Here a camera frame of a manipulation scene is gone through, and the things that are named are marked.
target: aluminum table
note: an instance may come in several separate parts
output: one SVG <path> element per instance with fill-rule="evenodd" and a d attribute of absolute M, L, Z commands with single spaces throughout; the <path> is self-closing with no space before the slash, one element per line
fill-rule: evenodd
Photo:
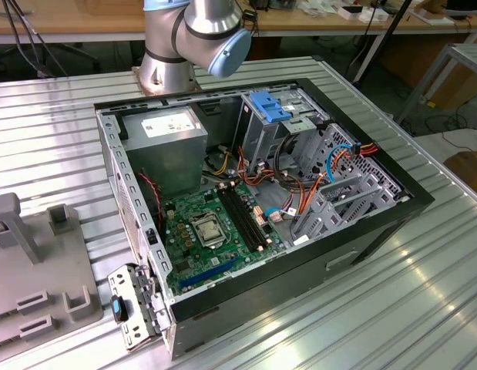
<path fill-rule="evenodd" d="M 157 341 L 128 354 L 106 275 L 133 261 L 109 188 L 92 105 L 142 96 L 131 72 L 0 83 L 0 193 L 24 214 L 58 202 L 82 220 L 105 314 L 0 368 L 477 368 L 477 195 L 331 67 L 244 63 L 204 89 L 310 78 L 436 201 L 373 257 L 171 362 Z"/>

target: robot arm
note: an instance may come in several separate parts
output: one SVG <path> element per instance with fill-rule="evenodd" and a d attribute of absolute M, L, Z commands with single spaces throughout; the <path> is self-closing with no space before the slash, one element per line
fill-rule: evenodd
<path fill-rule="evenodd" d="M 149 95 L 195 88 L 191 63 L 228 77 L 245 60 L 251 36 L 234 0 L 145 0 L 146 54 L 139 70 Z"/>

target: wooden table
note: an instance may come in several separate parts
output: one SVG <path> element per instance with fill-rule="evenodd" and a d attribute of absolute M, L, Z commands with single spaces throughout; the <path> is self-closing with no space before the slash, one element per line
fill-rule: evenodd
<path fill-rule="evenodd" d="M 250 8 L 246 0 L 238 0 L 241 8 Z M 46 42 L 100 42 L 144 40 L 143 15 L 90 15 L 84 0 L 19 0 L 24 11 L 33 11 L 30 22 L 40 32 Z M 299 9 L 259 11 L 259 32 L 256 36 L 321 36 L 321 35 L 362 35 L 367 24 L 347 21 L 336 14 L 325 17 L 311 17 Z M 358 80 L 376 48 L 380 45 L 386 29 L 392 22 L 374 22 L 368 30 L 377 38 L 362 63 L 355 78 Z M 467 21 L 456 21 L 454 25 L 428 25 L 414 16 L 406 15 L 395 34 L 469 34 L 465 42 L 477 39 L 477 17 Z M 28 42 L 24 35 L 21 42 Z M 0 44 L 15 42 L 6 18 L 0 17 Z"/>

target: red cable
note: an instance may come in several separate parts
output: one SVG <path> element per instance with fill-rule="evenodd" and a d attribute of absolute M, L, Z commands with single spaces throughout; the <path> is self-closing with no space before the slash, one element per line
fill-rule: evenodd
<path fill-rule="evenodd" d="M 144 175 L 142 173 L 138 173 L 138 175 L 141 176 L 151 186 L 151 189 L 153 189 L 154 196 L 156 197 L 156 204 L 158 206 L 158 220 L 160 222 L 160 224 L 158 226 L 158 230 L 161 231 L 163 216 L 161 214 L 160 196 L 158 195 L 158 192 L 156 191 L 155 183 L 153 183 L 148 177 L 146 177 L 146 175 Z"/>

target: motherboard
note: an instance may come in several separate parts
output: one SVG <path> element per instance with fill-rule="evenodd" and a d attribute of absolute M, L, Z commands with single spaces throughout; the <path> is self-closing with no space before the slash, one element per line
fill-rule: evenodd
<path fill-rule="evenodd" d="M 247 185 L 220 186 L 165 204 L 166 251 L 173 265 L 167 282 L 175 295 L 286 249 Z"/>

